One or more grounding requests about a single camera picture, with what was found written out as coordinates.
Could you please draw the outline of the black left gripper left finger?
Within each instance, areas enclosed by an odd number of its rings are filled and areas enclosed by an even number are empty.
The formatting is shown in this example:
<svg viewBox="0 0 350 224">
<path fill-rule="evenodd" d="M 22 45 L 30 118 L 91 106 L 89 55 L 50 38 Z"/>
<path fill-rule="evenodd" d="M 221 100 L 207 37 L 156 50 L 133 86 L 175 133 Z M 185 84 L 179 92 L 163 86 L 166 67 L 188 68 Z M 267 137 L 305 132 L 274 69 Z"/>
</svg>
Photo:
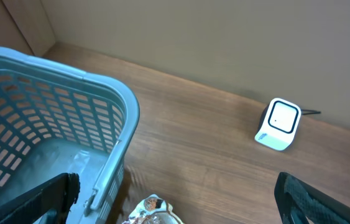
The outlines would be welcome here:
<svg viewBox="0 0 350 224">
<path fill-rule="evenodd" d="M 67 221 L 77 203 L 80 177 L 62 173 L 0 206 L 0 224 L 52 223 Z"/>
</svg>

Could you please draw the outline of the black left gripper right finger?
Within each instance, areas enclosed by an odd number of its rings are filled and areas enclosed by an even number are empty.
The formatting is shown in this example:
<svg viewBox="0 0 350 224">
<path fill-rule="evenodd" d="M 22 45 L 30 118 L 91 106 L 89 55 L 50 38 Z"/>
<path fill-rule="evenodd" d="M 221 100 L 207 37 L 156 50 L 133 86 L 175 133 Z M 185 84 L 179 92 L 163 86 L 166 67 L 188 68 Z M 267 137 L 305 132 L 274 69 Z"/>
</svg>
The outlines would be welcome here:
<svg viewBox="0 0 350 224">
<path fill-rule="evenodd" d="M 274 196 L 282 223 L 350 224 L 350 207 L 287 172 L 279 173 Z"/>
</svg>

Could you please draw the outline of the white barcode scanner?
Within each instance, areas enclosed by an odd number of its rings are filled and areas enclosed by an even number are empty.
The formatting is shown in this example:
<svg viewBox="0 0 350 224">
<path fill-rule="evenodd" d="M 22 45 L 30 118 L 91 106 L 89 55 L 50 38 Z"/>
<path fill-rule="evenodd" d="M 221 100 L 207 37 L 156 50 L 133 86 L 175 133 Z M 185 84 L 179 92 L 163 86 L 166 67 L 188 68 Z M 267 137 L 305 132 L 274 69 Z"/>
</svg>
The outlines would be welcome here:
<svg viewBox="0 0 350 224">
<path fill-rule="evenodd" d="M 299 106 L 274 98 L 260 117 L 255 141 L 276 151 L 284 151 L 295 138 L 302 115 Z"/>
</svg>

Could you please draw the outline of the grey plastic basket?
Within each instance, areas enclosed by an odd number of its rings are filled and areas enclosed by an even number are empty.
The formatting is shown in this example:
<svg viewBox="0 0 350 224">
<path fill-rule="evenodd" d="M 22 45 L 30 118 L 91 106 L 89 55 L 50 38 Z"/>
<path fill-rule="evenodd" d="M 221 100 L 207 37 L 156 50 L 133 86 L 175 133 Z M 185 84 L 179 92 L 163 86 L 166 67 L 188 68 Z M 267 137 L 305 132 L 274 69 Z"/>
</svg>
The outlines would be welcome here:
<svg viewBox="0 0 350 224">
<path fill-rule="evenodd" d="M 68 223 L 105 223 L 139 122 L 119 80 L 0 47 L 0 206 L 62 173 L 80 178 Z"/>
</svg>

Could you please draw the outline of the brown white snack bag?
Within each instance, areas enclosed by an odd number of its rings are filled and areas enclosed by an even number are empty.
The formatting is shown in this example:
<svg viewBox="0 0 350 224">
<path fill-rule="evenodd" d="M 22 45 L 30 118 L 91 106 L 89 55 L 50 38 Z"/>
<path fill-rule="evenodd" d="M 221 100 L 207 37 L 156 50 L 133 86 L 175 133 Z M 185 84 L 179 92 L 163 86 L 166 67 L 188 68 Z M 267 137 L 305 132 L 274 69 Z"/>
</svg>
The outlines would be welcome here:
<svg viewBox="0 0 350 224">
<path fill-rule="evenodd" d="M 184 224 L 173 212 L 173 206 L 156 194 L 137 204 L 122 224 Z"/>
</svg>

